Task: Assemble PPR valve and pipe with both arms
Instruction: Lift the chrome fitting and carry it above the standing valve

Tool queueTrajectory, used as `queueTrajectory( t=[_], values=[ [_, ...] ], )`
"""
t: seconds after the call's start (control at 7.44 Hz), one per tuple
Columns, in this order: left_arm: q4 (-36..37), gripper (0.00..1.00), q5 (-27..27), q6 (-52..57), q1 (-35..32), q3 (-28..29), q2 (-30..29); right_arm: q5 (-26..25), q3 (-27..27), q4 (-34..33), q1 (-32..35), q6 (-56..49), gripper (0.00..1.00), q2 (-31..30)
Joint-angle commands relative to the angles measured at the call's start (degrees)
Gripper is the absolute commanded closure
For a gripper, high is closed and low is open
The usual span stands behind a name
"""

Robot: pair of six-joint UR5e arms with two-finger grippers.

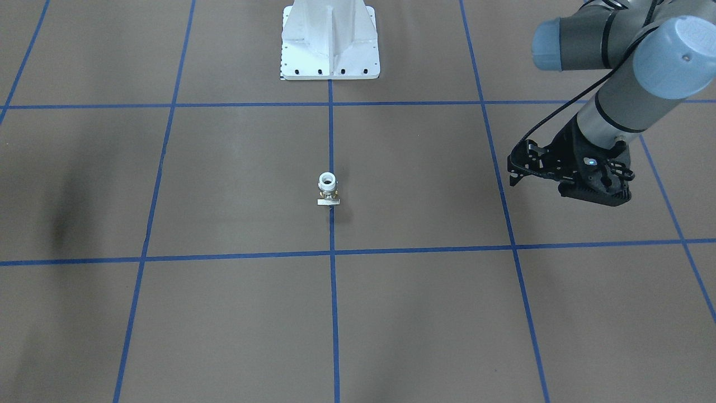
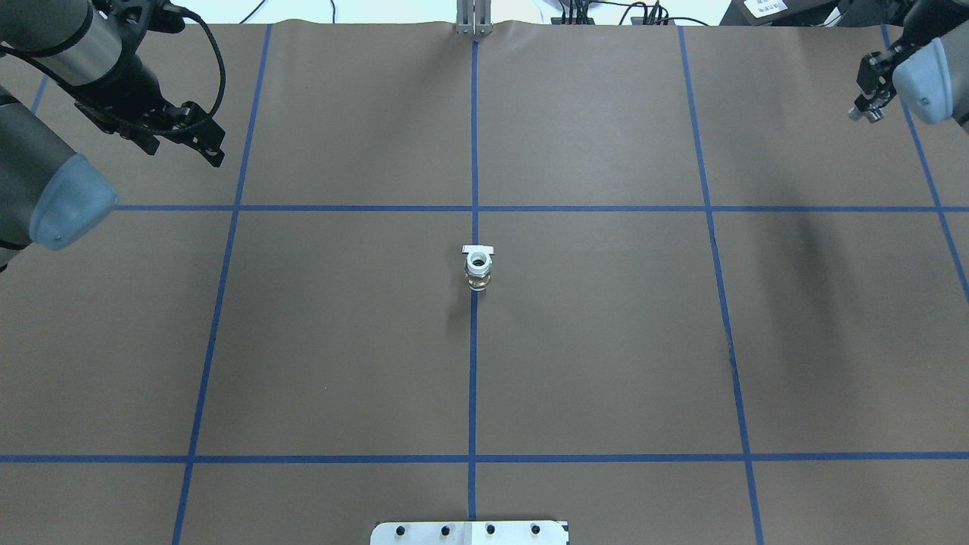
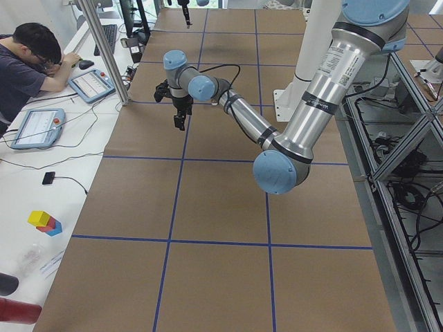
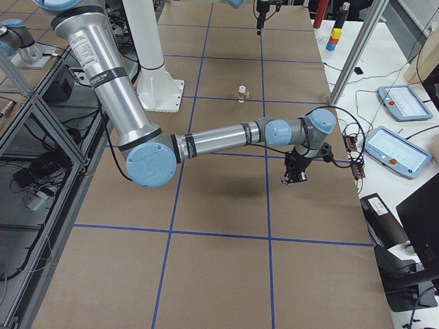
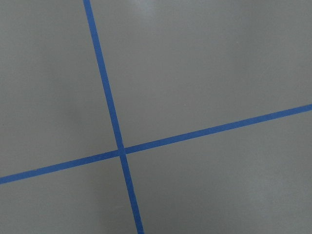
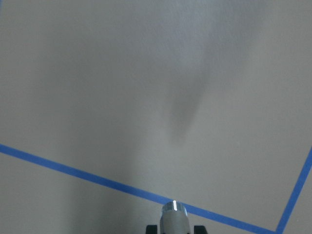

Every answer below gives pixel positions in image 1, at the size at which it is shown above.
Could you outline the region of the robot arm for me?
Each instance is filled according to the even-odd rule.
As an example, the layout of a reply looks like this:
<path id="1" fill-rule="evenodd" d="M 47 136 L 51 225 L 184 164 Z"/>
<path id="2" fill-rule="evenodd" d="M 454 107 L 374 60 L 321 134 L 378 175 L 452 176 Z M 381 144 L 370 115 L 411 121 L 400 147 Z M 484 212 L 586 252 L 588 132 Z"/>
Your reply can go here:
<path id="1" fill-rule="evenodd" d="M 535 176 L 614 193 L 634 179 L 629 143 L 713 82 L 714 2 L 588 1 L 540 24 L 531 53 L 542 71 L 608 72 L 550 145 L 517 143 L 510 185 Z"/>

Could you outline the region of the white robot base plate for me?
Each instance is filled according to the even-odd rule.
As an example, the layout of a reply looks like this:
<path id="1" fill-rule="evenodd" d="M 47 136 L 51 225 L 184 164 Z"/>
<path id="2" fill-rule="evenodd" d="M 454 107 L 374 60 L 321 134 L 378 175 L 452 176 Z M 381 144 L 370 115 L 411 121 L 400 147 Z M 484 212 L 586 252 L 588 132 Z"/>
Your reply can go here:
<path id="1" fill-rule="evenodd" d="M 373 7 L 363 1 L 295 1 L 282 16 L 281 79 L 379 78 Z"/>

